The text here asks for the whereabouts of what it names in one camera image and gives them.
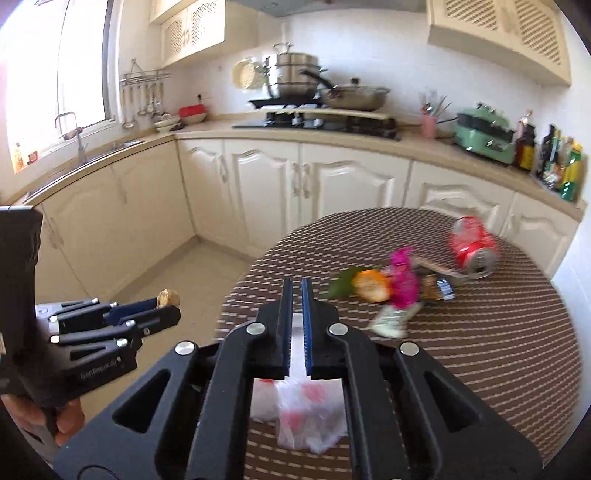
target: green appliance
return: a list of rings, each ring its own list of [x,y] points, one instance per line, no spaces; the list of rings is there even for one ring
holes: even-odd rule
[[[515,157],[514,134],[509,120],[493,107],[479,103],[458,114],[454,139],[468,152],[510,165]]]

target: beige floor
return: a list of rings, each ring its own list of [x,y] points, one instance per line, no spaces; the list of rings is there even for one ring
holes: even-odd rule
[[[180,294],[182,317],[176,327],[144,339],[137,355],[137,370],[82,398],[87,420],[180,340],[193,340],[199,345],[210,343],[225,296],[249,267],[245,259],[213,245],[192,241],[122,292],[116,300],[126,303],[155,297],[161,290],[172,288]]]

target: beige countertop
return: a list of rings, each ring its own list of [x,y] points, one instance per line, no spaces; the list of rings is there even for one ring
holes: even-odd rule
[[[106,167],[125,157],[155,147],[169,141],[191,138],[242,138],[249,140],[276,140],[287,142],[302,142],[334,147],[354,148],[372,152],[396,155],[422,161],[435,166],[449,168],[461,173],[478,177],[496,183],[510,190],[522,193],[530,198],[539,200],[555,210],[565,213],[574,220],[581,221],[586,207],[584,202],[578,205],[565,202],[558,195],[548,191],[534,178],[513,167],[504,167],[492,161],[486,161],[463,152],[454,145],[447,145],[440,141],[426,140],[420,135],[408,130],[402,130],[402,140],[368,137],[365,135],[344,134],[338,132],[324,132],[315,130],[276,129],[276,128],[231,128],[238,119],[224,121],[210,121],[192,125],[177,132],[155,133],[142,137],[143,143],[126,148],[86,164],[53,181],[46,187],[35,192],[26,200],[21,198],[17,203],[24,205],[38,205],[46,198],[61,190],[63,187]]]

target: hanging utensil rack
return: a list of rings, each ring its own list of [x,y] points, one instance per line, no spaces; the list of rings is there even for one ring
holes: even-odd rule
[[[143,70],[135,59],[131,60],[131,69],[119,77],[122,87],[141,85],[143,83],[160,82],[170,78],[170,71],[167,69]]]

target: brown round object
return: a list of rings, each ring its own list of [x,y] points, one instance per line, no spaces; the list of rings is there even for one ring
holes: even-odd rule
[[[228,295],[217,340],[254,319],[261,305],[279,299],[284,276],[293,279],[294,311],[300,312],[302,277],[312,277],[315,296],[324,297],[337,272],[379,265],[397,247],[413,246],[416,255],[457,268],[447,244],[454,221],[427,210],[381,208],[337,213],[295,230]],[[526,435],[547,462],[578,399],[577,341],[569,314],[544,274],[519,248],[496,240],[497,270],[458,286],[455,300],[425,306],[408,322],[404,341],[425,348]],[[356,327],[367,327],[380,308],[358,297],[330,302],[341,322]],[[376,342],[400,343],[364,331]],[[280,450],[274,427],[253,422],[249,440],[245,474],[258,480],[303,472],[310,478],[350,479],[347,439],[322,456]]]
[[[181,297],[174,290],[165,289],[161,291],[156,297],[156,306],[158,308],[165,307],[167,305],[174,305],[180,307]]]

